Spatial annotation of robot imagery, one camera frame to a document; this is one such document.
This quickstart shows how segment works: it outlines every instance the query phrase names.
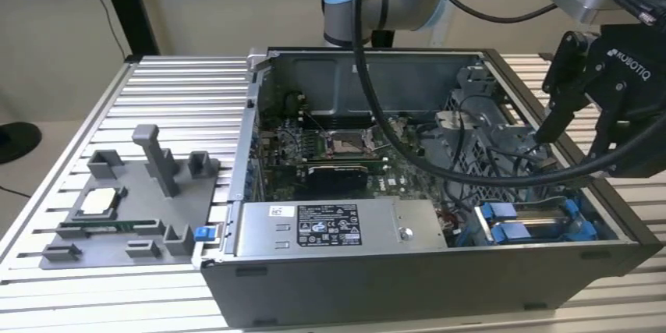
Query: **slotted aluminum surface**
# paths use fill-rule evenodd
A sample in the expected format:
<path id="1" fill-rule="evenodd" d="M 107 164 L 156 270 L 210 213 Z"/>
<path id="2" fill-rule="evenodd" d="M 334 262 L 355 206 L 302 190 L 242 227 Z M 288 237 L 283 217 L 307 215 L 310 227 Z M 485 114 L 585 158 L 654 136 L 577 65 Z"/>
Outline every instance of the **slotted aluminum surface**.
<path id="1" fill-rule="evenodd" d="M 505 55 L 542 103 L 549 68 L 535 55 Z M 244 58 L 146 58 L 119 74 L 84 123 L 36 197 L 0 243 L 9 251 L 0 268 L 0 329 L 28 331 L 226 330 L 224 318 L 203 277 L 188 264 L 43 271 L 36 254 L 72 207 L 87 180 L 92 151 L 116 148 L 140 158 L 131 143 L 139 123 L 156 123 L 163 147 L 176 156 L 208 150 L 222 160 L 210 221 L 224 219 L 224 201 L 247 86 Z M 583 150 L 593 139 L 597 111 L 590 108 L 569 128 Z M 611 181 L 637 214 L 666 242 L 666 173 L 651 179 Z M 427 321 L 402 321 L 296 329 L 303 332 L 666 331 L 666 252 L 622 278 L 594 282 L 557 311 Z"/>

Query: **floor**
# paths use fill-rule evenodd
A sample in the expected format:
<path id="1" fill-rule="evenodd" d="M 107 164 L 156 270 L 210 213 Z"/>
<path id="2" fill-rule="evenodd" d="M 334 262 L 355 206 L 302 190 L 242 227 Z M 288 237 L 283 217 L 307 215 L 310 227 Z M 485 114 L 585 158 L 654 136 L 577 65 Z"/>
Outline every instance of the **floor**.
<path id="1" fill-rule="evenodd" d="M 0 165 L 0 185 L 32 194 L 70 143 L 82 121 L 36 122 L 41 143 L 23 158 Z M 13 223 L 28 199 L 0 190 L 0 238 Z"/>

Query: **power supply label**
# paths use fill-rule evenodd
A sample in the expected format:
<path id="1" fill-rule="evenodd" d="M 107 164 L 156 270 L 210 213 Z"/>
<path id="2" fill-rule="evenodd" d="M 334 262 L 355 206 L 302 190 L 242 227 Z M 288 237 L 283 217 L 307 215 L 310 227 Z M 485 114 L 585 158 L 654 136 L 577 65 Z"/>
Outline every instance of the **power supply label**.
<path id="1" fill-rule="evenodd" d="M 362 221 L 355 204 L 299 206 L 298 226 L 302 247 L 362 244 Z"/>

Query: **white wall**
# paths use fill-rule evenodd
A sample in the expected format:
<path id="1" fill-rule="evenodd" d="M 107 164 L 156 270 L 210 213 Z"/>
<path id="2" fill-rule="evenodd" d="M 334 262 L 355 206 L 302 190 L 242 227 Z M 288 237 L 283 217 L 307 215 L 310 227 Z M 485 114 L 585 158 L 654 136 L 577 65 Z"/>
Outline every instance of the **white wall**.
<path id="1" fill-rule="evenodd" d="M 510 15 L 547 0 L 466 1 Z M 312 46 L 322 41 L 319 0 L 144 3 L 164 54 L 243 55 L 252 46 Z M 0 121 L 83 118 L 122 61 L 99 1 L 0 0 L 0 12 Z M 115 15 L 112 20 L 126 43 Z M 454 12 L 443 41 L 447 47 L 545 51 L 570 25 L 554 14 L 517 27 L 498 27 Z M 397 46 L 426 47 L 430 34 L 398 33 Z"/>
<path id="2" fill-rule="evenodd" d="M 82 118 L 122 62 L 99 1 L 0 0 L 0 13 L 0 121 Z"/>
<path id="3" fill-rule="evenodd" d="M 146 0 L 163 53 L 243 54 L 252 46 L 322 43 L 319 0 Z M 430 32 L 399 33 L 403 47 L 426 46 Z"/>
<path id="4" fill-rule="evenodd" d="M 494 16 L 519 16 L 550 4 L 550 0 L 462 0 Z M 497 48 L 507 53 L 555 51 L 562 34 L 583 29 L 558 9 L 525 23 L 487 23 L 461 10 L 454 12 L 443 43 L 447 47 Z"/>

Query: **robotiq logo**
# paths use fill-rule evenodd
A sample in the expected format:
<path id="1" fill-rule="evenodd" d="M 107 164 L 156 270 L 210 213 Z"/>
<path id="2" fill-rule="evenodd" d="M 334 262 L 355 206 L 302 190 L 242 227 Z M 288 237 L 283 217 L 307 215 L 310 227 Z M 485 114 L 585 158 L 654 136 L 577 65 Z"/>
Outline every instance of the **robotiq logo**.
<path id="1" fill-rule="evenodd" d="M 618 59 L 621 59 L 621 62 L 629 66 L 629 68 L 641 76 L 643 81 L 647 81 L 650 77 L 653 76 L 653 73 L 631 58 L 625 54 L 625 52 L 618 51 L 615 48 L 611 49 L 606 55 L 609 56 L 615 56 Z"/>

